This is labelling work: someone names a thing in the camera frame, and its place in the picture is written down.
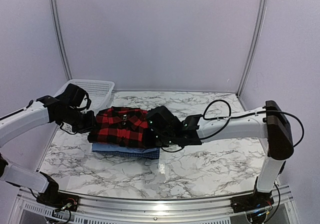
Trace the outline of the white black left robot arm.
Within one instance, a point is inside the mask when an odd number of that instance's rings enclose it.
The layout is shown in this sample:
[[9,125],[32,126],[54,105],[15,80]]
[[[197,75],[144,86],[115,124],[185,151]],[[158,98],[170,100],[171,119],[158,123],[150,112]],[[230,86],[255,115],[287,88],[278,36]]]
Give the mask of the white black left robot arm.
[[[36,127],[56,123],[60,127],[68,124],[75,134],[90,132],[96,124],[92,110],[83,113],[81,108],[52,96],[43,96],[31,101],[27,107],[12,112],[0,119],[0,146]],[[17,187],[38,192],[38,203],[59,207],[69,199],[59,192],[59,184],[48,174],[30,171],[0,157],[0,180]]]

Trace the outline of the blue checked shirt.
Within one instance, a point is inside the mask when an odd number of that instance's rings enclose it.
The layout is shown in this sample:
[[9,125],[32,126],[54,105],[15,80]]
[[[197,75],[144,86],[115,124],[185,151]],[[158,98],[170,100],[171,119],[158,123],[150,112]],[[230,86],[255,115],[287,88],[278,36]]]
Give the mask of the blue checked shirt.
[[119,150],[92,150],[93,153],[120,156],[126,158],[143,158],[149,160],[158,160],[160,158],[160,149],[155,148],[151,151],[119,151]]

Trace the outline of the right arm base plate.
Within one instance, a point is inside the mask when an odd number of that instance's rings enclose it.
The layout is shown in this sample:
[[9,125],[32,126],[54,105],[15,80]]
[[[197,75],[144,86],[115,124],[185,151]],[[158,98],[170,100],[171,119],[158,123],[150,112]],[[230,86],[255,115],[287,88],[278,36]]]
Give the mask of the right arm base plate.
[[272,194],[264,192],[235,196],[230,199],[230,206],[234,213],[256,210],[274,203]]

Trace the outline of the light blue shirt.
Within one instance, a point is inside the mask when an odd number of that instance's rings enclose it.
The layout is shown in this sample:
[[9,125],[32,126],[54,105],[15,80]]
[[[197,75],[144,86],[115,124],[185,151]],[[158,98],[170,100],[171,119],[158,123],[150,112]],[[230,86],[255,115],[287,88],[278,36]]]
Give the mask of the light blue shirt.
[[151,152],[157,152],[159,148],[136,148],[136,147],[125,147],[115,144],[108,143],[93,143],[91,150],[93,152],[121,152],[121,153],[132,153],[132,154],[145,154]]

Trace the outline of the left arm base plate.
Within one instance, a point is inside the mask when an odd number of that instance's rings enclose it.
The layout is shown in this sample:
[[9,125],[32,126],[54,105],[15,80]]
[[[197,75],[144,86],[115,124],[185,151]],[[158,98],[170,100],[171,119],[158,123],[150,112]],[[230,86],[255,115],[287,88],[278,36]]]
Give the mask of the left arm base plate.
[[54,207],[56,209],[61,209],[65,205],[71,204],[71,207],[67,207],[66,209],[72,212],[77,211],[79,200],[80,197],[78,195],[67,194],[63,192],[58,192],[51,197],[47,197],[44,193],[40,193],[36,198],[37,203]]

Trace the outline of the red black plaid shirt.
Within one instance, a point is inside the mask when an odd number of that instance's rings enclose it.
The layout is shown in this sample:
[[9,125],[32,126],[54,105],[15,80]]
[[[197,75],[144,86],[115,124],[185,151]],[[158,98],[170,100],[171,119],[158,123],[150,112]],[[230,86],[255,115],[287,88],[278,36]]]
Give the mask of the red black plaid shirt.
[[155,136],[149,128],[147,110],[112,106],[98,112],[96,125],[88,134],[90,143],[152,149]]

